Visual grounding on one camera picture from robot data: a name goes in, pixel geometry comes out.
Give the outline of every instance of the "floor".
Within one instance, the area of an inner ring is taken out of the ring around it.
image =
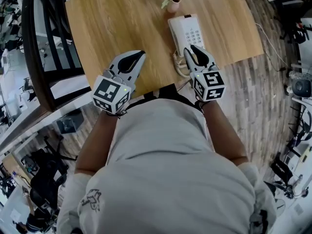
[[[254,19],[261,24],[279,55],[287,63],[296,62],[295,45],[280,40],[281,27],[275,21],[274,7],[267,0],[246,0]],[[283,84],[287,82],[285,72],[277,72],[285,66],[277,57],[259,29],[265,55],[240,61],[224,68],[227,93],[220,102],[222,109],[236,129],[246,146],[248,156],[256,164],[262,176],[269,179],[272,175],[268,164],[278,151],[283,151],[286,141],[291,137],[288,123],[295,122],[295,112],[290,108],[292,100],[283,93]],[[189,85],[180,93],[195,101],[194,92]],[[76,156],[90,133],[99,115],[99,110],[92,104],[82,107],[84,123],[74,134],[64,135],[62,152]],[[40,131],[19,155],[37,150],[44,146],[43,136],[50,137],[56,147],[58,128],[55,123]],[[68,162],[71,173],[74,162]]]

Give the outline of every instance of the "telephone handset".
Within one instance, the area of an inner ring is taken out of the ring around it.
[[[184,56],[184,48],[193,54],[191,44],[205,48],[197,14],[169,19],[168,24],[180,57]]]

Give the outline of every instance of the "person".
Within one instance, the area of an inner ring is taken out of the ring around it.
[[[270,165],[273,172],[280,177],[280,179],[288,186],[290,179],[293,177],[293,173],[290,171],[289,167],[280,160],[281,153],[277,153],[274,161]],[[303,176],[300,175],[299,178],[292,184],[293,189],[302,181]]]
[[[303,189],[299,194],[295,194],[293,197],[294,198],[299,198],[299,197],[307,197],[309,194],[309,187],[307,187],[306,189]]]
[[[28,232],[40,232],[42,229],[45,229],[47,227],[47,221],[50,219],[50,214],[48,213],[48,211],[44,212],[39,208],[34,210],[34,206],[31,202],[29,194],[26,194],[26,199],[30,209],[30,214],[27,218],[26,224],[23,224],[22,222],[15,223],[16,229],[21,234],[25,234]]]
[[[174,84],[120,119],[102,111],[68,182],[59,234],[264,234],[276,219],[273,195],[218,103],[192,104]]]
[[[4,116],[4,117],[0,118],[0,122],[1,122],[1,125],[8,125],[9,124],[9,119],[8,119],[7,116]]]

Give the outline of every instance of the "wooden table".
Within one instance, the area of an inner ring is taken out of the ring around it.
[[[2,162],[5,169],[19,186],[24,186],[27,189],[30,189],[29,185],[33,176],[27,172],[21,161],[13,153],[10,153],[8,156],[6,156]]]
[[[182,0],[175,15],[163,0],[69,0],[67,15],[91,87],[113,58],[130,50],[147,53],[136,96],[176,83],[176,47],[167,20],[198,14],[206,49],[220,67],[263,54],[259,32],[245,0]]]

